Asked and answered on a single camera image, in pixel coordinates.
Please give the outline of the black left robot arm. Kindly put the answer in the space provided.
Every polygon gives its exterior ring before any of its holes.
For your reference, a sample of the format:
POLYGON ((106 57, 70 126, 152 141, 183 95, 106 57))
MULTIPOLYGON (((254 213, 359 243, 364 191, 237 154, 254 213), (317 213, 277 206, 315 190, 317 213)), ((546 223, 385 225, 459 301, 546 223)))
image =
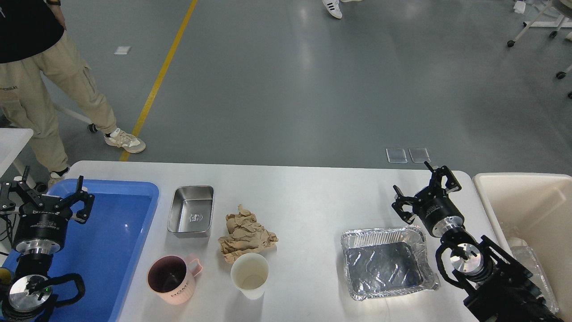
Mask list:
POLYGON ((80 274, 50 277, 49 269, 65 247, 69 221, 85 224, 95 197, 83 189, 83 177, 65 198, 41 194, 27 185, 29 171, 27 166, 21 179, 1 183, 1 218, 20 216, 17 227, 7 225, 8 240, 20 256, 12 279, 1 288, 3 322, 47 322, 55 308, 75 304, 85 294, 80 274))

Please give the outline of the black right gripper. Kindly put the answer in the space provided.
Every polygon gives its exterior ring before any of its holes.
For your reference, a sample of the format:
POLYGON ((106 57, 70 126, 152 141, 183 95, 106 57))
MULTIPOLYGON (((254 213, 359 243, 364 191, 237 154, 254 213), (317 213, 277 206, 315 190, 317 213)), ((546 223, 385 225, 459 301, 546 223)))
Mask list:
POLYGON ((428 161, 424 164, 432 173, 427 190, 405 196, 397 185, 393 185, 396 196, 391 206, 408 225, 418 216, 431 236, 442 237, 447 231, 464 226, 464 216, 449 198, 450 192, 460 191, 462 186, 448 166, 433 168, 428 161), (412 210, 405 211, 404 206, 410 206, 412 210))

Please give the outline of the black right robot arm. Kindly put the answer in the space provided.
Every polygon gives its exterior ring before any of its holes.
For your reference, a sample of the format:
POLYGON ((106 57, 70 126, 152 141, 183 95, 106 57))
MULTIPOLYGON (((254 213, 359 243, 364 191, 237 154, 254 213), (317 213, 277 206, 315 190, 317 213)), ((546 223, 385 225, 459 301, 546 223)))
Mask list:
POLYGON ((414 196, 393 186, 392 208, 407 224, 420 218, 429 234, 439 238, 438 272, 467 293, 463 304, 470 313, 480 322, 559 322, 529 269, 487 236, 477 241, 465 229, 465 218, 449 196, 461 190, 449 167, 425 166, 431 172, 428 185, 414 196))

